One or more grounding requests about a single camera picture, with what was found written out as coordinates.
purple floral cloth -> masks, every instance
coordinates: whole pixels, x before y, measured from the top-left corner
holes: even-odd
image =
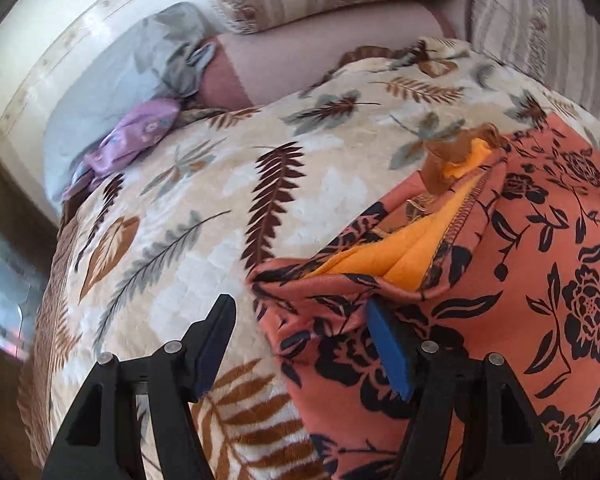
[[[84,155],[62,200],[87,187],[94,191],[111,173],[126,168],[139,153],[155,146],[169,133],[179,112],[180,103],[167,98],[153,99],[131,110],[97,150]]]

bolt head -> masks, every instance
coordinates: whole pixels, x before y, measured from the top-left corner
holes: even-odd
[[[492,365],[502,366],[504,364],[504,357],[502,357],[497,352],[492,352],[489,354],[489,362]]]
[[[164,346],[164,351],[167,354],[177,354],[180,350],[182,350],[182,343],[180,341],[169,341]]]
[[[423,341],[420,348],[427,354],[435,354],[440,349],[440,346],[435,341]]]
[[[99,365],[105,365],[113,359],[113,354],[111,352],[103,352],[98,355],[96,361]]]

folded cloth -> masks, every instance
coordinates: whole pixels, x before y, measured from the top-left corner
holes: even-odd
[[[180,112],[175,99],[153,99],[131,110],[97,150],[84,155],[62,200],[85,188],[94,191],[111,173],[126,168],[142,151],[155,146],[171,130]]]
[[[472,139],[471,147],[471,153],[463,163],[448,163],[443,173],[453,173],[460,178],[477,168],[491,154],[488,143],[477,137]],[[334,254],[303,279],[354,272],[383,276],[394,285],[414,291],[420,285],[446,229],[474,188],[476,179],[474,177],[465,183],[440,211],[419,218],[381,241],[356,245]]]
[[[116,38],[64,93],[43,139],[45,193],[58,212],[84,155],[129,110],[152,99],[180,99],[198,91],[216,47],[198,47],[206,35],[195,5],[174,4]]]
[[[366,328],[372,295],[423,340],[502,354],[556,460],[600,406],[600,152],[556,115],[507,140],[472,170],[452,168],[442,195],[413,173],[314,257],[250,272],[260,326],[333,478],[384,478],[416,410],[391,391]],[[437,148],[449,170],[452,150]],[[464,413],[444,479],[456,476]]]

beige blanket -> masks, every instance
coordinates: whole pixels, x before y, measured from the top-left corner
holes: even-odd
[[[214,389],[193,409],[216,478],[323,475],[258,330],[248,269],[273,255],[312,256],[419,167],[424,139],[460,124],[509,133],[554,111],[600,148],[600,122],[574,103],[462,42],[424,47],[441,59],[362,60],[302,97],[187,126],[88,198],[62,233],[23,377],[37,462],[98,352],[151,354],[227,293],[235,331]],[[147,476],[157,479],[144,402],[139,418]]]

orange floral fabric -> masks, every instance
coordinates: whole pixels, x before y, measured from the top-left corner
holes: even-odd
[[[365,326],[371,295],[423,339],[480,360],[503,354],[557,460],[600,406],[600,152],[556,115],[507,140],[434,202],[412,174],[313,258],[251,271],[260,326],[335,478],[383,478],[416,410],[391,391]],[[422,214],[442,211],[474,181],[414,290],[382,272],[310,274],[381,240],[385,219],[399,233],[396,219],[413,221],[419,198],[430,203]],[[451,451],[461,445],[456,415]],[[449,459],[446,478],[455,468]]]

